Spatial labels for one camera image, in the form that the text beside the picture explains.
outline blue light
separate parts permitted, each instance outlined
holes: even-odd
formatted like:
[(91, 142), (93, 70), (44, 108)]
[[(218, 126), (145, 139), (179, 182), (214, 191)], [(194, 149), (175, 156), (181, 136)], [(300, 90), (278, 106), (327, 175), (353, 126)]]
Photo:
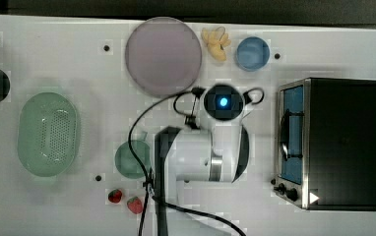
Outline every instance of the blue light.
[(228, 104), (228, 99), (223, 97), (220, 101), (219, 101), (219, 105), (220, 106), (227, 106)]

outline blue bowl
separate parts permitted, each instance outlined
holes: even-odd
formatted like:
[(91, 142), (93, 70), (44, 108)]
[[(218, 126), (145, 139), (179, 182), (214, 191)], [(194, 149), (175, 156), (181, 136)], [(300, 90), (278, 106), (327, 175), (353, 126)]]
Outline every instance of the blue bowl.
[(268, 63), (268, 44), (259, 37), (247, 37), (240, 42), (236, 51), (238, 66), (245, 71), (256, 71)]

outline pink plate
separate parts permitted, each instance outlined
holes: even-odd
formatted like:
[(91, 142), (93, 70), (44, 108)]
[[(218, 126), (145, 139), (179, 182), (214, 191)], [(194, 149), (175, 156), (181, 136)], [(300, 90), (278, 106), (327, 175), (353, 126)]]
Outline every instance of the pink plate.
[(201, 45), (184, 23), (167, 17), (139, 25), (126, 46), (126, 66), (133, 80), (153, 96), (189, 88), (201, 68)]

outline oven window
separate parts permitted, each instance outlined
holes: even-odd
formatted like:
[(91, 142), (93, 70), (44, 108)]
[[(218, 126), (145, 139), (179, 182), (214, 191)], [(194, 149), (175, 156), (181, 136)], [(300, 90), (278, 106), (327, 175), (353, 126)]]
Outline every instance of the oven window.
[(287, 160), (282, 158), (281, 177), (301, 184), (302, 182), (302, 122), (304, 112), (303, 86), (283, 91), (283, 114), (289, 111), (289, 139)]

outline toaster oven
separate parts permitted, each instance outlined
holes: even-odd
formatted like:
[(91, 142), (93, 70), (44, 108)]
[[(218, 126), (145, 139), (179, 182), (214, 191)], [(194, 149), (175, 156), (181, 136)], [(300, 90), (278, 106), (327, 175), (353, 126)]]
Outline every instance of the toaster oven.
[(276, 194), (309, 210), (376, 211), (376, 81), (279, 88)]

